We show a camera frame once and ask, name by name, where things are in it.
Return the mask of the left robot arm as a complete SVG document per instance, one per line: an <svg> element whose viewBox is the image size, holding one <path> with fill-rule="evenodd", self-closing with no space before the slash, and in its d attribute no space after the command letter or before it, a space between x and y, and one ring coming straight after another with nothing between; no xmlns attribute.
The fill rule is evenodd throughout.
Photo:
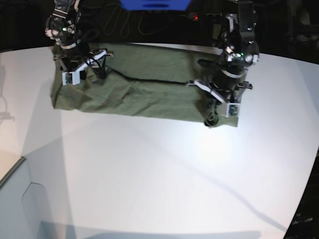
<svg viewBox="0 0 319 239"><path fill-rule="evenodd" d="M251 0L222 1L221 31L216 47L222 53L214 60L198 60L207 69L203 80L209 88L208 115L205 125L236 126L243 93L253 88L246 81L249 67L259 61L259 47L255 39L255 10Z"/></svg>

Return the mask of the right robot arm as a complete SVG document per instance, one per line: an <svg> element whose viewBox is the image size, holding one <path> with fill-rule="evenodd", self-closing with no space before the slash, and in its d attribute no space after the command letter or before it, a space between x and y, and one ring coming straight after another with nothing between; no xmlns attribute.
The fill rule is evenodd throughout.
<svg viewBox="0 0 319 239"><path fill-rule="evenodd" d="M106 70L102 64L105 63L107 50L91 51L86 39L90 32L80 30L80 2L56 0L54 10L46 21L45 34L59 47L53 60L59 64L63 85L77 85L85 80L87 68L97 78L106 78Z"/></svg>

